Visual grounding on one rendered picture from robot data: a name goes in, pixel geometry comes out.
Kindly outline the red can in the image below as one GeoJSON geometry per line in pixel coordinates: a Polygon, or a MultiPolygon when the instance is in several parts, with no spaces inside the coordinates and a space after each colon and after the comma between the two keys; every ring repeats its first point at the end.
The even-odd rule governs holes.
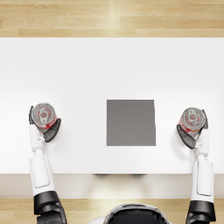
{"type": "Polygon", "coordinates": [[[205,125],[204,113],[198,108],[187,108],[179,120],[179,125],[188,134],[196,135],[205,125]]]}
{"type": "Polygon", "coordinates": [[[31,118],[41,132],[47,132],[57,121],[53,106],[42,102],[31,110],[31,118]]]}

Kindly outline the dark grey square mat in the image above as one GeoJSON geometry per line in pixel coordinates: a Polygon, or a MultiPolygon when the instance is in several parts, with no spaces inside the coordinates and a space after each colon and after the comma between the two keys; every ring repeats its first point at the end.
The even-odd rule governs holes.
{"type": "Polygon", "coordinates": [[[107,146],[155,146],[153,100],[107,100],[107,146]]]}

